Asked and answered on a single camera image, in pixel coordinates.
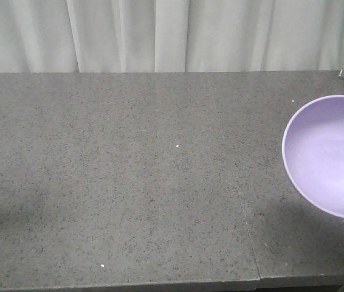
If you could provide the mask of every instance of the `speckled granite surface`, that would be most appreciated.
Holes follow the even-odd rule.
[[[0,74],[0,290],[344,283],[344,220],[280,148],[329,94],[336,72]]]
[[[344,283],[344,219],[307,202],[288,180],[281,139],[305,103],[344,94],[337,72],[208,76],[252,238],[260,287]]]
[[[0,74],[0,290],[255,288],[221,132],[205,74]]]

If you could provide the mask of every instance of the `white curtain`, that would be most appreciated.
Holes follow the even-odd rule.
[[[0,0],[0,72],[339,69],[344,0]]]

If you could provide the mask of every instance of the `bowl rim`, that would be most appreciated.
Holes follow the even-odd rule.
[[[315,207],[319,208],[322,211],[325,211],[326,213],[329,213],[331,215],[334,215],[336,217],[341,217],[344,218],[344,214],[340,214],[340,213],[335,213],[333,211],[327,210],[326,208],[322,207],[321,205],[315,203],[314,201],[312,201],[305,193],[304,191],[302,191],[302,189],[298,186],[298,184],[296,183],[296,181],[294,180],[294,178],[291,175],[291,172],[289,170],[288,164],[287,164],[287,160],[286,160],[286,154],[285,154],[285,146],[286,146],[286,138],[287,138],[287,134],[288,134],[288,130],[291,127],[293,121],[296,119],[296,117],[307,107],[313,105],[314,103],[320,102],[322,100],[326,100],[326,99],[336,99],[336,98],[344,98],[344,95],[340,95],[340,94],[336,94],[336,95],[332,95],[332,96],[323,96],[323,97],[319,97],[317,99],[311,100],[310,102],[306,103],[305,105],[303,105],[300,109],[297,110],[297,112],[290,118],[286,129],[284,130],[283,133],[283,140],[281,142],[281,154],[283,157],[283,164],[284,164],[284,168],[287,171],[288,177],[291,180],[291,183],[294,185],[294,187],[298,190],[298,192],[306,199],[308,200],[311,204],[313,204]]]

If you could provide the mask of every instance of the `table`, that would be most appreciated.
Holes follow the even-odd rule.
[[[334,71],[0,74],[0,290],[344,283],[281,137]]]

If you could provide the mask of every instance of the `bowl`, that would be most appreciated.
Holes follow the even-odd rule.
[[[344,96],[301,107],[284,131],[282,152],[296,189],[319,209],[344,218]]]

